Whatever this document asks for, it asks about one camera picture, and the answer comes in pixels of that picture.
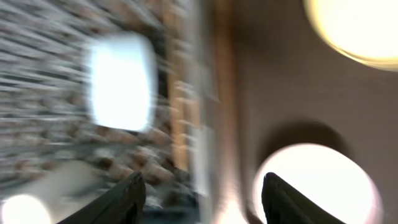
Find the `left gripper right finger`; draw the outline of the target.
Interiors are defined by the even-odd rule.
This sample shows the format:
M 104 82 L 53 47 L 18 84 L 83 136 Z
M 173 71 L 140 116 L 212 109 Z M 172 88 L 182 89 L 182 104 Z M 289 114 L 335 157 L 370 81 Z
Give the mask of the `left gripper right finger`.
M 261 199 L 268 224 L 343 224 L 273 172 L 264 176 Z

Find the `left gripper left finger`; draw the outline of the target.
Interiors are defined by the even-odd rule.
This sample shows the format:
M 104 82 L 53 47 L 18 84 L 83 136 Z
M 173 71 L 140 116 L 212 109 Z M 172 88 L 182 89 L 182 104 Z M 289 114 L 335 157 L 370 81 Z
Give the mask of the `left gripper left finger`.
M 59 224 L 136 224 L 145 201 L 143 176 L 135 172 Z

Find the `pink bowl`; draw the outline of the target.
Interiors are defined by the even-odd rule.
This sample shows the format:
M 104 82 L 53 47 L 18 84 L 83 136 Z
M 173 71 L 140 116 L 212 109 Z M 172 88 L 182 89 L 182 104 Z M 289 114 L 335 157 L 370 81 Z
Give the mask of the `pink bowl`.
M 276 150 L 258 168 L 252 207 L 260 221 L 262 182 L 273 172 L 343 223 L 380 224 L 384 209 L 372 178 L 342 153 L 320 144 L 300 143 Z

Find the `light blue bowl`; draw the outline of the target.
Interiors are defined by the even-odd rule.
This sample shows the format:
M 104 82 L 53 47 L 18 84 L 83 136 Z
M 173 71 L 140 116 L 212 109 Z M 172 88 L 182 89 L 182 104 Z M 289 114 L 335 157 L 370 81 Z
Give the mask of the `light blue bowl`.
M 83 55 L 86 106 L 91 121 L 145 133 L 155 118 L 158 71 L 154 47 L 136 32 L 100 37 Z

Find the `wooden chopstick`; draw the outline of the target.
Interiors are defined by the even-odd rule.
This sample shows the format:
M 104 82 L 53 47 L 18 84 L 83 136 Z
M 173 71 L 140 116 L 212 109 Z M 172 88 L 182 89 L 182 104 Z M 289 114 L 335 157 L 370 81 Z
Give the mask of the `wooden chopstick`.
M 180 170 L 189 170 L 189 155 L 187 139 L 185 137 L 185 90 L 184 61 L 182 58 L 182 45 L 184 42 L 174 32 L 167 39 L 167 56 L 170 62 L 169 70 L 169 97 L 172 115 L 173 157 L 176 167 Z

